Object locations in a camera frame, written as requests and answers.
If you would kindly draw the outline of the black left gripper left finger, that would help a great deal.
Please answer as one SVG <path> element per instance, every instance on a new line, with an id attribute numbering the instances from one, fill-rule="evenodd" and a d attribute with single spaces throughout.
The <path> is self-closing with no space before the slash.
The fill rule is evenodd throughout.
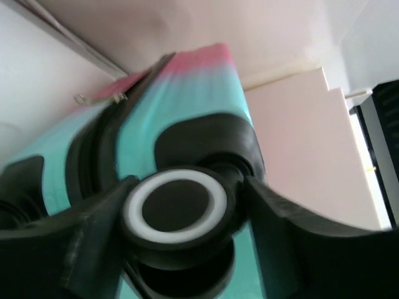
<path id="1" fill-rule="evenodd" d="M 1 298 L 116 298 L 120 214 L 138 179 L 26 227 L 1 231 Z"/>

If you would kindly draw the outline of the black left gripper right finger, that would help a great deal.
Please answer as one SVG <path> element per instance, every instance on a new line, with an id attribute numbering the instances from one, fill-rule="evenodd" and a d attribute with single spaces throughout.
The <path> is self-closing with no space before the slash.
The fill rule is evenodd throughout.
<path id="1" fill-rule="evenodd" d="M 244 198 L 268 298 L 398 297 L 398 229 L 332 221 L 254 177 Z"/>

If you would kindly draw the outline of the pink teal suitcase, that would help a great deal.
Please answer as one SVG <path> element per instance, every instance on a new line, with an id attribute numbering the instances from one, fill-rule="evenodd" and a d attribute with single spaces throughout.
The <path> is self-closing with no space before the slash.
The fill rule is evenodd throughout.
<path id="1" fill-rule="evenodd" d="M 103 105 L 80 109 L 9 159 L 16 163 L 32 156 L 44 158 L 42 182 L 49 213 L 69 207 L 64 177 L 67 150 L 78 130 L 102 112 Z M 175 120 L 208 112 L 231 112 L 249 119 L 232 58 L 221 44 L 175 55 L 144 93 L 117 134 L 117 174 L 143 178 L 154 172 L 153 149 L 161 130 Z"/>

